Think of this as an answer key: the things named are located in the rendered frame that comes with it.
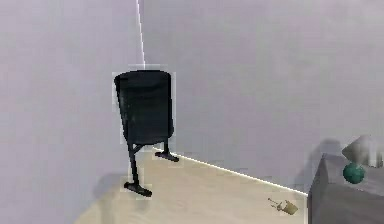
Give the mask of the small tan spray bottle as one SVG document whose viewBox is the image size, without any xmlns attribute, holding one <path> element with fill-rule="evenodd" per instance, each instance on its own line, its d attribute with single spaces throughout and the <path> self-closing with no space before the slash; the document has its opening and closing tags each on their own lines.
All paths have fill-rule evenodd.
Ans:
<svg viewBox="0 0 384 224">
<path fill-rule="evenodd" d="M 277 211 L 281 211 L 289 215 L 294 215 L 298 211 L 298 207 L 288 200 L 276 202 L 269 198 L 268 201 L 271 202 L 271 206 Z"/>
</svg>

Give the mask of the grey cabinet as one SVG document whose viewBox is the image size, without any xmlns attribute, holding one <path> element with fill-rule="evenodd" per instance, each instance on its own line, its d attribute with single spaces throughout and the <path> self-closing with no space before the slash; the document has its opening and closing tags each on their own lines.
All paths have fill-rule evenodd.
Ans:
<svg viewBox="0 0 384 224">
<path fill-rule="evenodd" d="M 384 168 L 363 166 L 365 177 L 343 177 L 349 161 L 324 154 L 308 193 L 308 224 L 384 224 Z"/>
</svg>

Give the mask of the black garbage can on stilts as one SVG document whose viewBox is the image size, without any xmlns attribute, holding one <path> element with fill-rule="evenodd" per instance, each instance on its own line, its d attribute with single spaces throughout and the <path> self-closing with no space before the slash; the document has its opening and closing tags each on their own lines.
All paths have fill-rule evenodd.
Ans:
<svg viewBox="0 0 384 224">
<path fill-rule="evenodd" d="M 132 182 L 124 187 L 151 197 L 152 192 L 140 185 L 135 154 L 144 146 L 162 143 L 163 150 L 155 155 L 179 161 L 169 150 L 174 133 L 172 77 L 162 70 L 135 70 L 115 76 L 113 82 L 132 172 Z"/>
</svg>

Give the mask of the green ball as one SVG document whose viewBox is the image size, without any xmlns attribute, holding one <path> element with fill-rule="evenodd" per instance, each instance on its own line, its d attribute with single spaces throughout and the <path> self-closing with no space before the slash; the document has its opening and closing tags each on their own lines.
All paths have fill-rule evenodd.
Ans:
<svg viewBox="0 0 384 224">
<path fill-rule="evenodd" d="M 349 163 L 343 169 L 343 177 L 351 184 L 359 184 L 365 177 L 365 170 L 356 163 Z"/>
</svg>

